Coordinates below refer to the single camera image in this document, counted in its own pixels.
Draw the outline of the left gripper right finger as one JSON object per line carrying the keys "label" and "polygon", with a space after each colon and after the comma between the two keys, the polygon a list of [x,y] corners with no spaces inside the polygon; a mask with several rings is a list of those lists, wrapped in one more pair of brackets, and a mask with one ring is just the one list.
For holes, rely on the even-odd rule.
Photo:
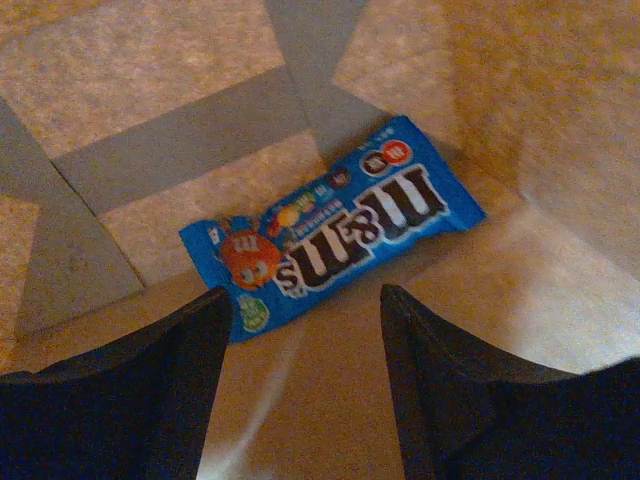
{"label": "left gripper right finger", "polygon": [[635,479],[639,362],[584,374],[531,362],[455,326],[405,289],[380,294],[408,479]]}

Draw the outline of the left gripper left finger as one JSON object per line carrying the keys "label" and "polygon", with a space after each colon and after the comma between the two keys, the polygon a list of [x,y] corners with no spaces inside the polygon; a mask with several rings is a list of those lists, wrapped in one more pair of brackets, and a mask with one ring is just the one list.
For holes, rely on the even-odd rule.
{"label": "left gripper left finger", "polygon": [[2,375],[2,478],[196,478],[231,323],[216,287],[104,346]]}

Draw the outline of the blue candy packet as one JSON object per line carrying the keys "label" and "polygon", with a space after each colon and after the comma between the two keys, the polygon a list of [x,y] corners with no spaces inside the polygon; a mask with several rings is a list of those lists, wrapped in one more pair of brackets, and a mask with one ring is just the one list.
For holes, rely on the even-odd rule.
{"label": "blue candy packet", "polygon": [[180,237],[205,284],[230,294],[236,343],[289,323],[419,239],[484,217],[428,137],[396,116],[264,213],[200,220]]}

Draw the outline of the brown paper bag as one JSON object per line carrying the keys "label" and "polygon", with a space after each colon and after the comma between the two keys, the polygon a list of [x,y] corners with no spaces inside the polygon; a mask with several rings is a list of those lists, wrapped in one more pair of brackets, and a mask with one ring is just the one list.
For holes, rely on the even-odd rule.
{"label": "brown paper bag", "polygon": [[262,212],[394,114],[486,220],[231,346],[200,477],[403,477],[385,283],[556,369],[638,354],[637,2],[5,1],[2,370],[199,296],[182,227]]}

